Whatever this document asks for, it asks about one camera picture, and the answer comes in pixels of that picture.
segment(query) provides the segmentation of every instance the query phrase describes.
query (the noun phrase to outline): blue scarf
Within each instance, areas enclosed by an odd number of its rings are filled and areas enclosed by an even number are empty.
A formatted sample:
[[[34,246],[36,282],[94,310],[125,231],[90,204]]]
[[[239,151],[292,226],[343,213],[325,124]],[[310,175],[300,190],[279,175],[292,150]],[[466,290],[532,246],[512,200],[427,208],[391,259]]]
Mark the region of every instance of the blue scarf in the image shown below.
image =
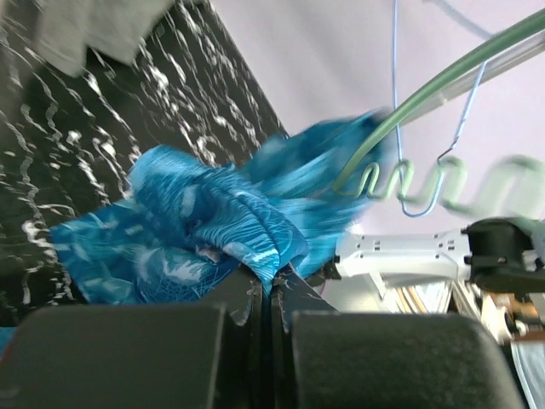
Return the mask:
[[[60,261],[90,303],[197,301],[239,263],[267,294],[290,262],[306,278],[369,203],[331,185],[377,125],[366,114],[273,135],[240,169],[155,147],[130,171],[130,199],[51,229]],[[379,144],[361,170],[383,154]]]

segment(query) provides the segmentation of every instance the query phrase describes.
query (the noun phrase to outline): gray cloth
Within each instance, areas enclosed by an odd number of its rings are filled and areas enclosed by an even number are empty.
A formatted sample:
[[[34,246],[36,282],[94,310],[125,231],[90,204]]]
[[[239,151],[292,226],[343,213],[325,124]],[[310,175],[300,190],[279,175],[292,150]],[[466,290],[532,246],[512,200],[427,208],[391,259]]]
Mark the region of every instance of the gray cloth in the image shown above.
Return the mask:
[[[2,24],[3,11],[7,6],[7,0],[0,0],[0,25]]]
[[[72,77],[85,67],[87,47],[130,65],[141,39],[175,0],[47,0],[37,52]]]
[[[545,343],[511,343],[511,353],[528,405],[545,408]]]

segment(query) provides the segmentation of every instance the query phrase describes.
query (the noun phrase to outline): black plastic part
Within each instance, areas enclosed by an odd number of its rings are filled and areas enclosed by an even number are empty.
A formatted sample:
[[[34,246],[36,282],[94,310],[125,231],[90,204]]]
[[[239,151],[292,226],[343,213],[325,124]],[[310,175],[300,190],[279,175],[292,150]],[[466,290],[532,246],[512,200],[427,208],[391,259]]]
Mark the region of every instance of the black plastic part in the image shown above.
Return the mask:
[[[514,294],[514,299],[517,300],[518,302],[522,302],[523,304],[527,302],[531,302],[530,294],[516,293]]]
[[[258,407],[261,284],[245,268],[193,304],[42,308],[0,364],[0,407]]]
[[[543,262],[543,260],[541,258],[538,257],[536,259],[536,271],[541,270],[543,268],[545,268],[545,263]]]
[[[526,270],[531,238],[508,219],[484,219],[463,230],[468,235],[471,280],[490,292],[545,292],[545,273]]]
[[[505,325],[507,326],[509,333],[512,335],[519,335],[520,330],[515,322],[516,314],[505,313],[503,318],[505,319]]]
[[[341,314],[286,268],[272,290],[277,409],[521,409],[496,342],[453,315]]]
[[[336,267],[336,263],[340,261],[337,259],[338,256],[334,260],[327,262],[320,270],[306,279],[306,282],[312,287],[319,287],[330,279],[342,279]]]
[[[291,266],[287,266],[274,280],[271,295],[273,382],[277,409],[298,407],[290,327],[294,312],[302,310],[336,313]]]

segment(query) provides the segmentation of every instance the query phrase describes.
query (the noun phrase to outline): black clamp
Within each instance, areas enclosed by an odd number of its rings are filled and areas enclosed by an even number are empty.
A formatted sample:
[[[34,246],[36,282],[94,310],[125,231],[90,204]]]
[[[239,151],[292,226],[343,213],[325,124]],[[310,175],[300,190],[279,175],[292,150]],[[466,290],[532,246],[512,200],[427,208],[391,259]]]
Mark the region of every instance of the black clamp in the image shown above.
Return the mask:
[[[471,281],[480,289],[498,293],[545,292],[545,270],[536,261],[526,267],[525,252],[534,250],[531,238],[505,218],[475,222],[462,230],[468,236]]]

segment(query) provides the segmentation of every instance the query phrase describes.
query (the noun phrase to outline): blue patterned cloth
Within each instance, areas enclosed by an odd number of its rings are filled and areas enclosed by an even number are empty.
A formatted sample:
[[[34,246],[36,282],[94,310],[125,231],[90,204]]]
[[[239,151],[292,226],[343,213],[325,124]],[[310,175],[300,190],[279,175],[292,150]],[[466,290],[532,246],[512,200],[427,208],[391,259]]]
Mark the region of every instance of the blue patterned cloth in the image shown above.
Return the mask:
[[[239,170],[155,147],[129,174],[131,198],[52,228],[55,248],[91,303],[196,301],[239,263],[268,293],[286,264],[306,278],[329,261],[368,204],[331,185],[377,125],[367,114],[274,135]],[[382,155],[379,145],[361,170]]]

